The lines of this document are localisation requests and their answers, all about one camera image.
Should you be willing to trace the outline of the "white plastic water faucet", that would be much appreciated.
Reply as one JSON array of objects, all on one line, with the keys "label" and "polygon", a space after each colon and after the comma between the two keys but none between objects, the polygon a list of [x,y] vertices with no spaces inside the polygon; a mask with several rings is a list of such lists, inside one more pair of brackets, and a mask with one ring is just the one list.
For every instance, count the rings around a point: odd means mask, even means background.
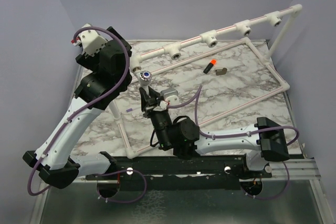
[{"label": "white plastic water faucet", "polygon": [[147,95],[150,95],[149,87],[152,81],[152,73],[148,70],[137,69],[134,75],[140,84],[139,89],[145,91]]}]

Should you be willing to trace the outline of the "white pipe frame with fittings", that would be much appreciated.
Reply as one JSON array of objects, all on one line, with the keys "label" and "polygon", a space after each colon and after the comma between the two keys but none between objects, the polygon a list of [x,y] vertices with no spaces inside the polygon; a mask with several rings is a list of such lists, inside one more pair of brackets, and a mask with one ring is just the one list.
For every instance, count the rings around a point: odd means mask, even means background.
[{"label": "white pipe frame with fittings", "polygon": [[[290,86],[271,60],[275,48],[267,47],[265,40],[249,39],[246,29],[280,27],[284,35],[299,8],[295,5],[212,31],[215,38],[240,35],[237,40],[220,40],[212,48],[202,36],[184,41],[133,40],[130,44],[141,68],[153,74],[153,89],[178,91],[183,107],[172,109],[171,117],[191,116],[197,106],[196,118],[203,132],[239,129],[256,123],[261,116],[291,125],[284,97]],[[216,65],[204,74],[213,59]],[[227,68],[227,73],[217,76],[215,70],[222,68]]]}]

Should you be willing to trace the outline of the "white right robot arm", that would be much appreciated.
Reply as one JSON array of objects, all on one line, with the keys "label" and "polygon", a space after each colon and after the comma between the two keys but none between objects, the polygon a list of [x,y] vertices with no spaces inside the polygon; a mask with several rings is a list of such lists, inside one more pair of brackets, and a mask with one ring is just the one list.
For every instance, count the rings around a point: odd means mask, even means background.
[{"label": "white right robot arm", "polygon": [[153,136],[163,151],[172,150],[180,159],[191,159],[210,152],[248,150],[241,171],[254,177],[268,162],[284,162],[290,155],[285,137],[285,127],[266,118],[257,118],[256,124],[227,131],[202,132],[197,118],[182,115],[174,120],[169,115],[171,105],[152,88],[140,88],[143,116],[151,120]]}]

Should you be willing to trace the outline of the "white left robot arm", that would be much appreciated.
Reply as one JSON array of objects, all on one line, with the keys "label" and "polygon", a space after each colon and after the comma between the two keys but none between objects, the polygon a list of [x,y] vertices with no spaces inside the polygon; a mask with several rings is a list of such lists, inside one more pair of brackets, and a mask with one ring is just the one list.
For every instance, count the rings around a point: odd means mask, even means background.
[{"label": "white left robot arm", "polygon": [[51,136],[35,151],[27,151],[23,160],[39,172],[49,186],[63,189],[77,177],[99,174],[104,179],[115,175],[116,166],[107,152],[90,156],[71,155],[88,126],[131,83],[131,46],[113,28],[86,25],[73,37],[83,48],[76,62],[91,70],[76,90],[71,104]]}]

